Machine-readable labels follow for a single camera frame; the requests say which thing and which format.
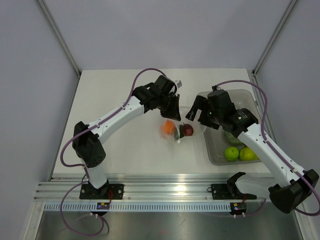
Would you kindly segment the orange fruit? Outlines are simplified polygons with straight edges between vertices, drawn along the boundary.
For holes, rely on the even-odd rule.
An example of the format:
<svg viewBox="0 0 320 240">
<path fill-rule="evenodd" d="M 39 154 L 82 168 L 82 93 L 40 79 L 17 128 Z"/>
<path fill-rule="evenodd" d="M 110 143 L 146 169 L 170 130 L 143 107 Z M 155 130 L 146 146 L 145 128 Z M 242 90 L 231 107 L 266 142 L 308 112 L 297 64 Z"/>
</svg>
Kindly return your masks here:
<svg viewBox="0 0 320 240">
<path fill-rule="evenodd" d="M 161 132 L 164 135 L 171 136 L 174 134 L 175 130 L 176 130 L 176 125 L 171 120 L 166 120 L 165 123 L 161 126 Z"/>
</svg>

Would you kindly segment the clear zip top bag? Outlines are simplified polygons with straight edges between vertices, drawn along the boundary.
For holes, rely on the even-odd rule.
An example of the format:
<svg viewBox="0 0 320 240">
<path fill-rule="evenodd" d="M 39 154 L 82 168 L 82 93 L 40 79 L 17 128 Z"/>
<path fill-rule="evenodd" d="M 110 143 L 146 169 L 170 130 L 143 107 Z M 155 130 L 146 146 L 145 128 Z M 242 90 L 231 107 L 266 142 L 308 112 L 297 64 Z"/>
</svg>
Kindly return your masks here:
<svg viewBox="0 0 320 240">
<path fill-rule="evenodd" d="M 179 113 L 181 120 L 172 120 L 168 118 L 162 118 L 162 123 L 159 127 L 159 134 L 162 138 L 180 143 L 182 139 L 196 137 L 203 134 L 206 130 L 206 126 L 200 124 L 198 121 L 188 120 L 186 118 L 187 113 L 191 110 L 190 107 L 180 106 Z"/>
</svg>

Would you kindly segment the dark green avocado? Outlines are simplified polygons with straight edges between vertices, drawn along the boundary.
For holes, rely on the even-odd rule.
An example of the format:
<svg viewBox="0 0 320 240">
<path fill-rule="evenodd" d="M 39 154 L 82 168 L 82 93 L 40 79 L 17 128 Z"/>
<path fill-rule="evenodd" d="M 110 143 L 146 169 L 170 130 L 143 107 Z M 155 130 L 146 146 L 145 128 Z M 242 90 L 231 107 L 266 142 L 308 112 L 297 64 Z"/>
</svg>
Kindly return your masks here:
<svg viewBox="0 0 320 240">
<path fill-rule="evenodd" d="M 185 135 L 183 133 L 183 125 L 179 125 L 173 133 L 173 138 L 175 141 L 177 141 L 179 139 L 182 139 L 184 136 Z"/>
</svg>

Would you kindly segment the dark red passion fruit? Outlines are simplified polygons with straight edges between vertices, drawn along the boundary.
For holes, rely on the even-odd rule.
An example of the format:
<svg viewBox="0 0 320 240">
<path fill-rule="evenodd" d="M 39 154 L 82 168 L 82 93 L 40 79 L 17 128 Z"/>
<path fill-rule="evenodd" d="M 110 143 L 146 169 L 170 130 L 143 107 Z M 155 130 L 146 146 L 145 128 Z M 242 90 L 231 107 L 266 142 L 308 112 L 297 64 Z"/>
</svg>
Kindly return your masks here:
<svg viewBox="0 0 320 240">
<path fill-rule="evenodd" d="M 190 137 L 194 134 L 194 128 L 192 127 L 192 125 L 186 123 L 186 124 L 183 124 L 182 132 L 185 137 Z"/>
</svg>

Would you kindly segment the green netted melon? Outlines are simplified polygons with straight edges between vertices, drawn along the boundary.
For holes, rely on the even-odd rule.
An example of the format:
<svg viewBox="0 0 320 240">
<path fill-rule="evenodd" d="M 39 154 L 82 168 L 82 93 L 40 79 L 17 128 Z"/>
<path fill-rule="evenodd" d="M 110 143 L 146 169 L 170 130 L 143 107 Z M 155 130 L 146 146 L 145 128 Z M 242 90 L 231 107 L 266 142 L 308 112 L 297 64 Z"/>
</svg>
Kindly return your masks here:
<svg viewBox="0 0 320 240">
<path fill-rule="evenodd" d="M 223 134 L 227 142 L 232 146 L 240 146 L 240 145 L 246 146 L 242 141 L 234 137 L 230 132 L 224 131 Z"/>
</svg>

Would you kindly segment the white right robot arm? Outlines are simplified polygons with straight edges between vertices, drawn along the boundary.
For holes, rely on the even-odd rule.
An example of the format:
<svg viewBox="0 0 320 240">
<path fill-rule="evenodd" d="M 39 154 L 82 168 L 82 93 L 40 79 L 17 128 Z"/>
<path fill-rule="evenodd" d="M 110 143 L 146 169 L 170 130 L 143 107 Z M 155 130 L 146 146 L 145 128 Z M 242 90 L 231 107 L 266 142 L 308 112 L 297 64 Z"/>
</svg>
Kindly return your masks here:
<svg viewBox="0 0 320 240">
<path fill-rule="evenodd" d="M 318 173 L 313 169 L 305 170 L 288 157 L 249 109 L 235 107 L 227 91 L 218 89 L 207 96 L 198 94 L 185 117 L 193 121 L 197 112 L 200 112 L 200 124 L 231 133 L 258 156 L 273 176 L 271 183 L 264 183 L 260 178 L 239 172 L 229 179 L 226 190 L 230 197 L 251 194 L 267 198 L 278 210 L 289 214 L 311 194 L 317 193 Z"/>
</svg>

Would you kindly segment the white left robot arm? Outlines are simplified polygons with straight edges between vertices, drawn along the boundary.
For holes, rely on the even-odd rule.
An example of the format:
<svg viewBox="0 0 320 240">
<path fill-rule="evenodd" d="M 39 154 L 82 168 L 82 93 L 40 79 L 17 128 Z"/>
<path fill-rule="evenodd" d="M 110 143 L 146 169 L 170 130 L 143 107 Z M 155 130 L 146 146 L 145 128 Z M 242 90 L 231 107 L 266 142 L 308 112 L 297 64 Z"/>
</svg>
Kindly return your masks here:
<svg viewBox="0 0 320 240">
<path fill-rule="evenodd" d="M 108 194 L 108 179 L 101 166 L 106 158 L 103 144 L 125 124 L 148 111 L 158 109 L 161 117 L 180 121 L 177 91 L 181 86 L 181 81 L 160 75 L 155 82 L 136 87 L 119 108 L 89 124 L 80 121 L 75 125 L 72 148 L 85 165 L 90 193 L 95 198 L 103 199 Z"/>
</svg>

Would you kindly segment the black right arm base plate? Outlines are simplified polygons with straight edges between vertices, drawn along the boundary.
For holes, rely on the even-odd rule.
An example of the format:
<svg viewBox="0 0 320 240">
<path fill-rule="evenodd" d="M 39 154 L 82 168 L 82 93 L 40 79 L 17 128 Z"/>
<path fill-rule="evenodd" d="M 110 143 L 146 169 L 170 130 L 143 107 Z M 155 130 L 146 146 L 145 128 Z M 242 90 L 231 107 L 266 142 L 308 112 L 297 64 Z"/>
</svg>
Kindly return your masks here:
<svg viewBox="0 0 320 240">
<path fill-rule="evenodd" d="M 230 192 L 226 183 L 213 183 L 207 189 L 213 200 L 256 200 L 257 196 L 243 194 L 238 190 Z"/>
</svg>

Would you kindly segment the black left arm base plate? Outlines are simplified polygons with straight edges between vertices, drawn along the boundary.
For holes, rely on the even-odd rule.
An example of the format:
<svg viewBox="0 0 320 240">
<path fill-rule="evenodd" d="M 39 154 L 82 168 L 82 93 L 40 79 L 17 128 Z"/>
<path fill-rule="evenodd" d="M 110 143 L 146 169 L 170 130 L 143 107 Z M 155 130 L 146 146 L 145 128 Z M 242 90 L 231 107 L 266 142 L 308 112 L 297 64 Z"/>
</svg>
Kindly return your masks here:
<svg viewBox="0 0 320 240">
<path fill-rule="evenodd" d="M 125 185 L 120 183 L 106 183 L 101 188 L 94 188 L 90 183 L 83 184 L 80 189 L 81 200 L 122 200 Z"/>
</svg>

